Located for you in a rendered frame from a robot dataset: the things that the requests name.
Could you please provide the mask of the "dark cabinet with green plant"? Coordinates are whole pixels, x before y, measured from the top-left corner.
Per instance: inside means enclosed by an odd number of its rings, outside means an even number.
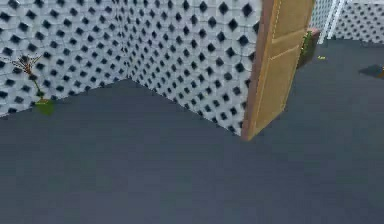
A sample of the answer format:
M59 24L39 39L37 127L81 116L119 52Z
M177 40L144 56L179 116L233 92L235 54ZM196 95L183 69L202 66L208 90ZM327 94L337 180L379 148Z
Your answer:
M312 60L320 34L321 31L317 28L307 29L307 32L303 37L303 44L301 47L297 68L304 66L306 63Z

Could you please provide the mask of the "thin plant in green pot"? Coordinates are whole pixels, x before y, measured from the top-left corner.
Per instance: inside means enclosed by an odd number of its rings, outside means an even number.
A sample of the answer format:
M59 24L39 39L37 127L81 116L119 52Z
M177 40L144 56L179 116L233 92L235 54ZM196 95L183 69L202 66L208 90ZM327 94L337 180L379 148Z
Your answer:
M38 76L33 72L33 67L40 58L41 56L31 57L29 55L22 55L17 60L10 60L10 63L14 67L21 69L27 75L28 79L33 82L34 87L37 90L36 96L38 97L34 106L40 113L44 115L51 115L54 111L53 101L44 97L44 92L37 82Z

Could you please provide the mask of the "brown wooden room door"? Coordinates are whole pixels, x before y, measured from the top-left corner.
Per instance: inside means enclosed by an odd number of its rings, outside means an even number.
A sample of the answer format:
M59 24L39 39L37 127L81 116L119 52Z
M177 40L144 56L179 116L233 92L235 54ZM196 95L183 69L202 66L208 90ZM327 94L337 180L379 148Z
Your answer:
M259 134L285 109L315 0L262 0L241 137Z

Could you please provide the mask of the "dark flat floor object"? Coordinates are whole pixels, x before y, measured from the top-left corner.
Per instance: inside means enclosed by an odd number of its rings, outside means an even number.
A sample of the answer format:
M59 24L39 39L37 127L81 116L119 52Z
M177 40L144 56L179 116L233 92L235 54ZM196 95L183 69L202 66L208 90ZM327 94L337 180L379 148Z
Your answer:
M359 70L359 73L378 79L384 79L384 67L377 64L362 68Z

